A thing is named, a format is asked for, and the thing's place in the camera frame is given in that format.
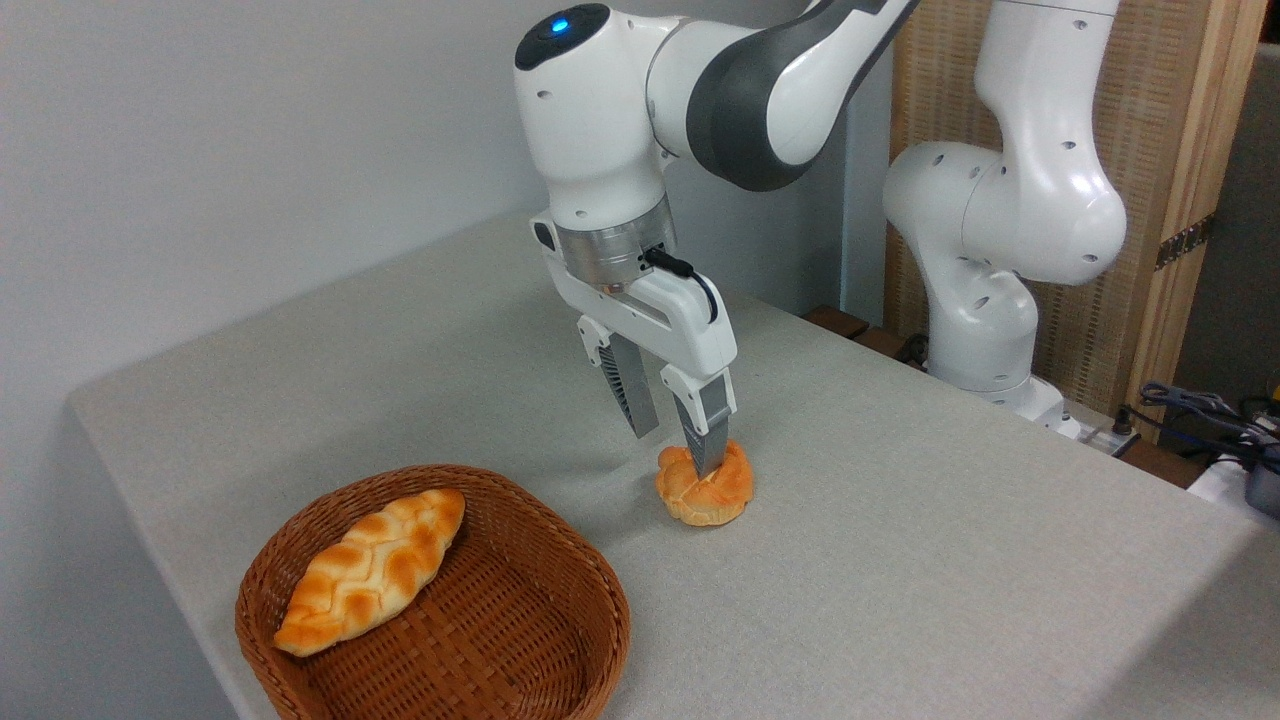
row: black cable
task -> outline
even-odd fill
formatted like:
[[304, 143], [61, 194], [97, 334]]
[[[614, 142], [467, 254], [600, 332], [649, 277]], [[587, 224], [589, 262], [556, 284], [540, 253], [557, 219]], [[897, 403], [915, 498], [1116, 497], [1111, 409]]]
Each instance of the black cable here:
[[1261, 446], [1261, 450], [1257, 450], [1260, 446], [1253, 443], [1225, 443], [1225, 442], [1204, 439], [1202, 437], [1187, 434], [1176, 428], [1161, 423], [1160, 420], [1156, 420], [1155, 418], [1149, 418], [1139, 413], [1132, 405], [1123, 405], [1121, 407], [1124, 410], [1128, 410], [1132, 416], [1142, 420], [1143, 423], [1147, 423], [1148, 425], [1152, 425], [1155, 428], [1160, 428], [1161, 430], [1181, 441], [1201, 447], [1206, 447], [1210, 450], [1216, 450], [1217, 452], [1221, 452], [1224, 455], [1234, 455], [1240, 460], [1262, 465], [1263, 468], [1271, 470], [1272, 473], [1280, 474], [1280, 459], [1275, 457], [1274, 454], [1267, 452], [1268, 446]]
[[719, 304], [716, 302], [716, 293], [712, 292], [712, 287], [707, 284], [707, 281], [704, 281], [703, 277], [694, 270], [694, 265], [691, 263], [681, 260], [660, 247], [650, 247], [649, 250], [645, 250], [644, 259], [648, 260], [654, 268], [662, 268], [678, 278], [695, 281], [699, 286], [701, 286], [703, 292], [707, 293], [707, 302], [712, 306], [712, 319], [708, 320], [708, 323], [714, 323], [716, 319], [719, 318]]

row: braided bread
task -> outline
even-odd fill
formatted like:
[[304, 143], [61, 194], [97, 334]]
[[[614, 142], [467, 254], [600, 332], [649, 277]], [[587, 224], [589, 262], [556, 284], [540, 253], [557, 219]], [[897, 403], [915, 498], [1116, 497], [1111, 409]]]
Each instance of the braided bread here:
[[456, 489], [430, 489], [362, 518], [307, 565], [275, 647], [306, 657], [398, 615], [435, 578], [465, 506]]

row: bread roll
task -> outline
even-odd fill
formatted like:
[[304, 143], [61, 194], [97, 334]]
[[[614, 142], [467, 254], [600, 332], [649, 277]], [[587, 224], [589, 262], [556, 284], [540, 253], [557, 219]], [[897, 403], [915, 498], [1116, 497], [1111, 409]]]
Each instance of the bread roll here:
[[435, 578], [465, 506], [456, 489], [430, 489], [362, 518], [307, 565], [275, 647], [306, 657], [398, 615]]
[[735, 441], [724, 448], [724, 462], [704, 479], [698, 479], [687, 447], [663, 450], [658, 468], [658, 496], [671, 516], [686, 525], [723, 525], [741, 515], [755, 493], [751, 464]]

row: brown wicker basket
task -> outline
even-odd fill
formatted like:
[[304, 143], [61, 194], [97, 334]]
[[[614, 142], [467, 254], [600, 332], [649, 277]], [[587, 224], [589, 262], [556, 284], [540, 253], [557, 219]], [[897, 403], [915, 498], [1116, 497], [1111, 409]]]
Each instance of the brown wicker basket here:
[[[271, 646], [311, 559], [398, 497], [457, 488], [466, 515], [440, 571], [387, 624], [297, 659]], [[486, 470], [424, 465], [332, 492], [244, 574], [241, 651], [282, 717], [596, 717], [622, 675], [631, 614], [617, 575], [568, 524]]]

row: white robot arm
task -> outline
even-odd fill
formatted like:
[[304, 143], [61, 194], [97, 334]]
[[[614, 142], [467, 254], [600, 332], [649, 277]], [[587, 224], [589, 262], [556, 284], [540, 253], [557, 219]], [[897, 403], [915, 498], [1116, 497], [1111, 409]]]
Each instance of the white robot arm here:
[[556, 13], [516, 50], [516, 92], [550, 208], [531, 220], [557, 291], [636, 436], [657, 427], [640, 348], [667, 363], [700, 475], [737, 410], [716, 286], [672, 256], [663, 169], [677, 158], [753, 191], [808, 170], [919, 0], [815, 0], [756, 31], [600, 4]]
[[1098, 161], [1093, 94], [1119, 0], [996, 0], [979, 97], [1004, 151], [927, 142], [884, 183], [929, 299], [929, 374], [1074, 436], [1061, 393], [1032, 377], [1039, 322], [1021, 279], [1083, 284], [1124, 243], [1124, 202]]

